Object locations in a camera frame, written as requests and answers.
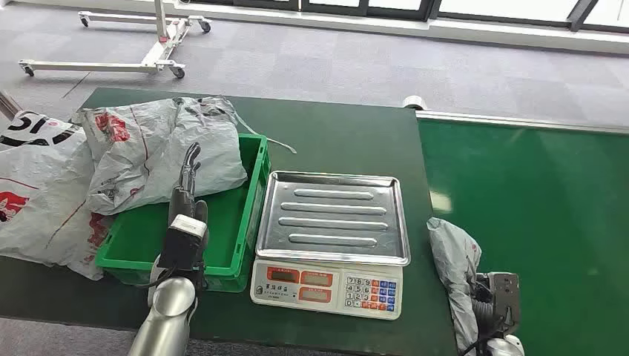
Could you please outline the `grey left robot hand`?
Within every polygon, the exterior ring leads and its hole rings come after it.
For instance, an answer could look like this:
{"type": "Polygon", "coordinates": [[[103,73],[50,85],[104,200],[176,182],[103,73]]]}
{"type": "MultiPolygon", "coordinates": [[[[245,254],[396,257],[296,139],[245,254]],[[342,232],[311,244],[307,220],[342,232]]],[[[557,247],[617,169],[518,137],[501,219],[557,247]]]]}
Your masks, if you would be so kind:
{"type": "Polygon", "coordinates": [[[168,208],[168,225],[180,214],[204,223],[207,220],[207,203],[203,200],[195,200],[196,175],[197,170],[201,166],[201,162],[196,162],[196,158],[200,152],[200,144],[194,142],[188,147],[185,153],[179,179],[171,191],[171,199],[168,208]]]}

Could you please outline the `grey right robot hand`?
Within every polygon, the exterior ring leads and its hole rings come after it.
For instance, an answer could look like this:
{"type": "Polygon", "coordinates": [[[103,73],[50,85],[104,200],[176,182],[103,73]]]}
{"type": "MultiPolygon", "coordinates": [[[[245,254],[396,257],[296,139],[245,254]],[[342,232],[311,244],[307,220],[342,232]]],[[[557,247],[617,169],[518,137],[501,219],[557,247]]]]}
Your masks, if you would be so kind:
{"type": "Polygon", "coordinates": [[[474,292],[472,298],[483,303],[493,304],[494,291],[492,285],[492,277],[489,273],[477,273],[473,285],[474,292]]]}

